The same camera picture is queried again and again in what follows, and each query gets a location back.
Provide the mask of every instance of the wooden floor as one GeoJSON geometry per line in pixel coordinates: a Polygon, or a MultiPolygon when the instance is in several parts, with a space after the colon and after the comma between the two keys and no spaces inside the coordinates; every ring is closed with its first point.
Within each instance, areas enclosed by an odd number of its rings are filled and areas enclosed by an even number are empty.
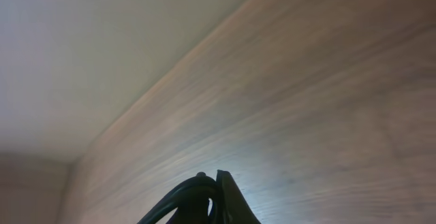
{"type": "Polygon", "coordinates": [[[436,223],[436,0],[248,0],[76,164],[60,223],[230,171],[262,223],[436,223]]]}

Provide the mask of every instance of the wall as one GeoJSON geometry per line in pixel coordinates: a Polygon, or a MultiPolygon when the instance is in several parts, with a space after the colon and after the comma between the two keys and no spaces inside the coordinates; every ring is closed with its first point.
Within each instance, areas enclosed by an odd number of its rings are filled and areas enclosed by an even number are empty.
{"type": "Polygon", "coordinates": [[[60,224],[229,170],[262,223],[434,223],[435,0],[248,0],[74,166],[60,224]]]}
{"type": "Polygon", "coordinates": [[[0,223],[55,224],[67,166],[16,155],[0,155],[0,223]]]}

